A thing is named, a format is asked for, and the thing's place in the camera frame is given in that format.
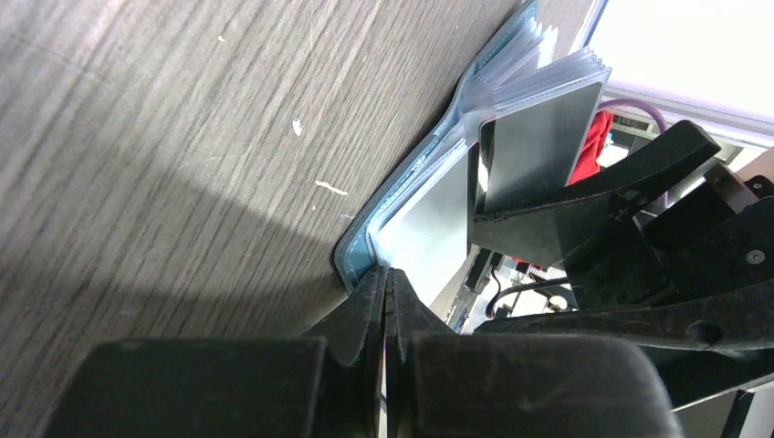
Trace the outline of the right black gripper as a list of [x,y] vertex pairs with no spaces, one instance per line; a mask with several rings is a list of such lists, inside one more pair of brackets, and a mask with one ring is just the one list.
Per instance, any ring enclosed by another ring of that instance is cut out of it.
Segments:
[[633,219],[720,149],[681,120],[592,177],[472,218],[475,245],[542,267],[564,264],[581,310],[670,306],[496,319],[476,332],[633,342],[657,354],[677,410],[771,383],[773,292],[740,288],[773,278],[772,181],[716,167],[650,222]]

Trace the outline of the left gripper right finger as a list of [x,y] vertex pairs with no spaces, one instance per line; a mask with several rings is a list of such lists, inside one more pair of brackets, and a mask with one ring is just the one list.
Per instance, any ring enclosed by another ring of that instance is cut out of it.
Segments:
[[459,335],[392,269],[385,282],[391,437],[680,437],[656,369],[602,336]]

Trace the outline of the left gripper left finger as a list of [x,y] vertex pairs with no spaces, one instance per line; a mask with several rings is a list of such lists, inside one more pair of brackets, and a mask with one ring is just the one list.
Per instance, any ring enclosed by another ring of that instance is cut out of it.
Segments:
[[298,337],[125,339],[97,346],[48,437],[374,437],[387,273]]

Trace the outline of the dark grey credit card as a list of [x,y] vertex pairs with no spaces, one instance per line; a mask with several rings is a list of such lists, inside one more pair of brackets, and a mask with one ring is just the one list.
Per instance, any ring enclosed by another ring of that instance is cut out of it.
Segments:
[[602,88],[587,80],[483,123],[476,212],[496,213],[566,186]]

